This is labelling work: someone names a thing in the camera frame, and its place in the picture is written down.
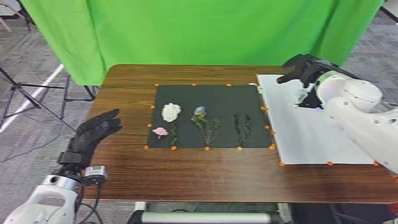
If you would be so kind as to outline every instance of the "green backdrop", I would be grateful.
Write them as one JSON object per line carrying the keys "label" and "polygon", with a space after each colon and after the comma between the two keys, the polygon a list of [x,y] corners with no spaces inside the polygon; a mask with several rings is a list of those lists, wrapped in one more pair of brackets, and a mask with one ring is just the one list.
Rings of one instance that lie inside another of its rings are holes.
{"label": "green backdrop", "polygon": [[342,64],[383,0],[22,0],[79,85],[115,64]]}

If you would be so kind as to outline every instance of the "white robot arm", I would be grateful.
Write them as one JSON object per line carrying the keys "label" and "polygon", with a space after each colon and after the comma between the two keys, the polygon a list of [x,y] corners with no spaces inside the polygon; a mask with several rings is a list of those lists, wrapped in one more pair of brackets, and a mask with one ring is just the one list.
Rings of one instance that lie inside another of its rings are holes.
{"label": "white robot arm", "polygon": [[[13,209],[5,219],[5,224],[74,223],[83,186],[93,184],[97,186],[99,194],[99,187],[104,182],[104,167],[88,167],[88,164],[99,141],[120,130],[120,120],[115,118],[117,114],[118,110],[115,109],[95,116],[77,126],[67,150],[60,153],[58,157],[60,168],[53,171],[51,175],[45,176],[26,202]],[[53,206],[42,204],[42,200],[45,199],[60,199],[61,205]]]}
{"label": "white robot arm", "polygon": [[278,83],[291,79],[300,79],[303,87],[314,83],[300,106],[323,108],[369,157],[398,173],[398,109],[381,102],[379,89],[310,55],[298,55],[285,65],[294,70]]}

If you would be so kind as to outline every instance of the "white paper sheet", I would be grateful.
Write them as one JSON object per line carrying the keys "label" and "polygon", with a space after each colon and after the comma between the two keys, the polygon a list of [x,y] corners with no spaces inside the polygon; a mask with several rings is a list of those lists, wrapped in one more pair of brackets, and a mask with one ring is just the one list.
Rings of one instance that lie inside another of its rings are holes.
{"label": "white paper sheet", "polygon": [[372,164],[340,128],[328,123],[321,109],[294,105],[300,81],[276,84],[278,76],[259,75],[257,79],[284,164],[326,164],[328,161],[335,164]]}

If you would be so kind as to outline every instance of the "pink flower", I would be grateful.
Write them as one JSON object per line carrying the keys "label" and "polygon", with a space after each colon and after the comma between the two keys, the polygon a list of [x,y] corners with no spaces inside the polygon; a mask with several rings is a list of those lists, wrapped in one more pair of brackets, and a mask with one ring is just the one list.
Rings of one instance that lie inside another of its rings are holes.
{"label": "pink flower", "polygon": [[159,139],[163,136],[168,135],[168,132],[166,132],[166,130],[165,130],[161,127],[157,127],[156,129],[152,129],[152,133],[157,135],[157,139]]}

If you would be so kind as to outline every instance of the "dark green mat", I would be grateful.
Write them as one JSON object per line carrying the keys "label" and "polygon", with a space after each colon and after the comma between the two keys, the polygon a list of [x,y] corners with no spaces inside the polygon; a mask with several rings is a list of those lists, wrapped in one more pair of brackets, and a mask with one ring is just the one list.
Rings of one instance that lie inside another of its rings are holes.
{"label": "dark green mat", "polygon": [[250,136],[244,148],[266,148],[269,146],[269,134],[264,129],[266,119],[260,111],[260,98],[255,86],[159,86],[156,88],[152,128],[149,129],[147,144],[150,148],[170,147],[170,135],[157,140],[152,129],[163,127],[170,132],[170,123],[163,121],[163,105],[173,103],[180,106],[177,116],[177,147],[202,148],[204,140],[196,126],[189,118],[198,106],[205,107],[205,119],[220,120],[220,129],[211,148],[236,148],[237,134],[234,128],[234,114],[250,116]]}

